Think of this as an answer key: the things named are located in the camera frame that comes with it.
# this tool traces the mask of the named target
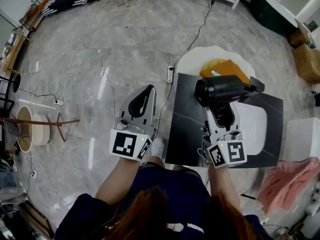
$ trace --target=black cable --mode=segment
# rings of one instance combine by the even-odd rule
[[[309,92],[312,94],[318,94],[319,92],[312,90],[312,86],[309,86]]]
[[[31,171],[29,172],[29,178],[28,178],[28,190],[26,191],[27,193],[29,193],[29,190],[30,190],[30,176],[31,176],[31,173],[34,173],[34,171],[32,170],[32,156],[31,156],[31,152],[29,151],[29,155],[30,155],[30,167],[31,167]]]
[[[284,228],[284,229],[289,230],[289,228],[287,226],[280,226],[280,225],[277,225],[277,224],[264,224],[264,226],[275,226],[275,227],[278,227],[278,228]]]
[[[27,90],[24,90],[24,89],[22,89],[22,88],[18,88],[18,89],[20,89],[20,90],[28,93],[29,95],[32,95],[32,93],[28,92]],[[43,96],[53,96],[53,97],[54,97],[54,101],[57,101],[57,100],[58,100],[57,97],[56,97],[54,94],[52,94],[52,93],[50,93],[50,94],[43,94],[43,95],[34,95],[34,96],[35,96],[36,98],[38,98],[38,97],[43,97]]]
[[[208,13],[206,14],[206,16],[204,17],[204,24],[199,28],[198,30],[198,34],[196,35],[195,39],[193,40],[193,42],[190,44],[189,48],[187,51],[189,51],[190,47],[193,45],[193,43],[197,40],[197,38],[199,37],[199,34],[200,34],[200,29],[206,24],[206,18],[207,16],[209,15],[211,9],[212,9],[212,6],[213,6],[213,2],[211,1],[211,6],[210,6],[210,9],[208,11]]]
[[[252,197],[252,196],[247,195],[247,194],[241,194],[240,196],[241,196],[241,197],[245,197],[245,198],[249,198],[249,199],[252,199],[252,200],[256,200],[255,197]]]

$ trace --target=power strip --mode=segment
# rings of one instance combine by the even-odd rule
[[[62,100],[56,99],[54,101],[54,104],[62,106],[64,104],[64,102]]]

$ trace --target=orange cloth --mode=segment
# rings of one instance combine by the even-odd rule
[[[280,161],[263,182],[257,201],[265,214],[282,208],[290,209],[300,192],[320,172],[320,161],[309,157],[301,162]]]
[[[200,76],[203,78],[212,77],[212,71],[217,72],[221,76],[236,75],[242,82],[250,84],[249,78],[231,59],[223,61],[222,59],[213,59],[206,63],[200,71]]]

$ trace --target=black marble board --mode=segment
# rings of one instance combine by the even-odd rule
[[[198,76],[178,74],[176,95],[171,121],[165,162],[185,166],[206,166],[198,155],[202,146],[205,116],[195,97]],[[233,168],[260,168],[276,166],[283,133],[283,100],[259,93],[242,103],[261,107],[267,115],[266,137],[262,151],[257,155],[247,156],[247,162]]]

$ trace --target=power plug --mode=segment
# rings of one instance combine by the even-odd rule
[[[260,224],[264,225],[269,221],[269,217],[265,217],[265,216],[262,216],[262,217],[263,218],[260,217],[259,220],[260,220]]]
[[[64,102],[62,100],[56,99],[54,101],[54,104],[62,106],[64,104]]]
[[[174,72],[175,72],[175,68],[173,66],[168,66],[168,74],[166,77],[166,82],[168,84],[172,84],[174,81]]]
[[[38,173],[37,173],[36,170],[31,172],[31,177],[32,177],[33,179],[35,179],[35,178],[37,177],[37,175],[38,175]]]

